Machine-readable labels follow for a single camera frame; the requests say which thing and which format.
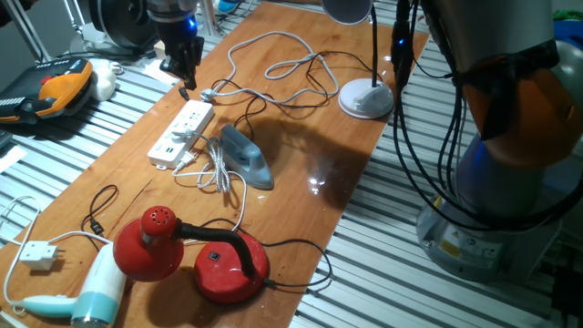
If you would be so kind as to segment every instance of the metal slatted floor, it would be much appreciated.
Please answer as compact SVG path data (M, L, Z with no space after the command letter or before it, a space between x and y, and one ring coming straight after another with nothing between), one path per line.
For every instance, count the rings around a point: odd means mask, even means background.
M248 4L249 0L245 1L235 14L243 14ZM318 5L294 6L322 11ZM395 1L383 0L375 6L380 24L391 25ZM228 18L221 26L229 32L241 20ZM205 54L217 41L207 40ZM430 74L448 73L432 41L419 64ZM47 206L169 89L142 75L138 68L128 67L109 101L89 102L72 118L45 121L34 129L19 126L23 136L16 136L13 142L27 155L0 175L0 210L22 194L34 195ZM405 120L418 156L435 179L437 154L453 106L454 88L449 80L432 79L418 68L414 70L404 91ZM468 118L462 151L475 133ZM408 151L403 149L403 153L410 169L420 177ZM419 179L418 183L427 195L432 194L426 182ZM422 206L396 157L391 123L326 250L333 278L326 286L312 287L305 293L291 327L555 326L548 320L553 277L536 272L523 285L484 285L462 281L430 261L419 247L414 229ZM30 209L18 207L9 218L0 218L4 219L0 232L16 236L32 214ZM313 279L326 272L322 261Z

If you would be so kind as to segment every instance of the wooden table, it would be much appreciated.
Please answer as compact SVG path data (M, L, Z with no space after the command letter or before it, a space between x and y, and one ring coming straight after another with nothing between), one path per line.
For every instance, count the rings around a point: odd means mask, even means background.
M198 99L202 89L230 73L227 52L232 46L273 30L300 36L315 52L348 51L365 63L371 63L372 33L368 23L342 26L325 15L263 3L204 58L197 74L199 88L190 93L191 98ZM379 26L379 72L392 84L393 68L387 57L390 35L390 27ZM417 55L426 41L427 35L415 36ZM309 86L304 76L307 67L282 81L266 80L263 72L273 63L306 54L302 45L288 37L270 36L233 55L239 64L234 81L279 99L287 98L296 90ZM352 79L370 76L349 56L330 55L326 60L341 86ZM323 69L316 70L314 76L332 90L332 81ZM217 98L216 116L204 134L219 135L221 127L232 124L244 112L248 98L245 95ZM304 95L295 103L319 101L321 97ZM170 171L160 171L148 162L148 150L183 105L178 90L172 89L41 214L32 240L48 240L66 231L78 230L81 219L88 213L90 201L107 184L116 184L120 189L115 202L97 216L106 230L106 237L111 240L128 221L154 205L169 206L183 220L194 224L219 217L237 218L242 195L240 181L233 181L231 194L217 194L213 188L196 188L195 178L175 181ZM272 191L249 190L243 228L261 241L305 238L326 245L386 120L350 118L339 109L337 97L330 105L317 109L281 109L269 105L265 112L251 119L251 124L255 142L271 168L275 188ZM198 142L195 147L200 149L203 144ZM202 157L186 171L198 170L205 162L206 158ZM58 246L66 253L51 272L30 272L26 266L17 265L9 289L12 299L37 294L78 295L96 251L81 237L59 242ZM258 297L235 306L204 300L194 285L192 274L200 247L189 246L183 267L165 281L138 282L128 289L116 326L273 328L289 324L303 289L264 289ZM2 279L15 252L14 245L0 251ZM268 249L267 253L271 278L287 283L308 282L321 257L313 247L304 244ZM12 313L4 300L1 305ZM68 323L33 315L27 315L23 322L30 327Z

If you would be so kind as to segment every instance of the desk lamp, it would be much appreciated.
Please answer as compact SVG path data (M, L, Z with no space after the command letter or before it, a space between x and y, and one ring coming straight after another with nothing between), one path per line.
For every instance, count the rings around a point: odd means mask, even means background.
M362 22L370 14L373 19L373 79L358 78L348 82L340 91L338 103L344 113L362 119L379 118L393 109L393 92L377 81L378 49L376 41L376 13L373 0L322 0L326 14L344 25Z
M211 241L194 264L195 283L211 301L242 302L263 286L269 262L256 239L235 231L192 226L165 206L146 210L119 232L114 259L130 279L160 281L180 266L184 239Z

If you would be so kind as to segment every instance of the charger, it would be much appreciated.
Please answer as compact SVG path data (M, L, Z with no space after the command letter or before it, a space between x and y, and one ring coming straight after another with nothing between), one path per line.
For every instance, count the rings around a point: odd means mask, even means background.
M55 263L59 249L48 241L29 241L20 253L20 260L31 271L49 271Z

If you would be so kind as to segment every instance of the white power strip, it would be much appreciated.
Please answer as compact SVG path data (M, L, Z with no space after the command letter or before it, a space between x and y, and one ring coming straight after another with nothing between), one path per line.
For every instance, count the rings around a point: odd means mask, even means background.
M188 132L202 133L213 115L211 104L189 100L148 152L149 161L158 169L175 169L198 138Z

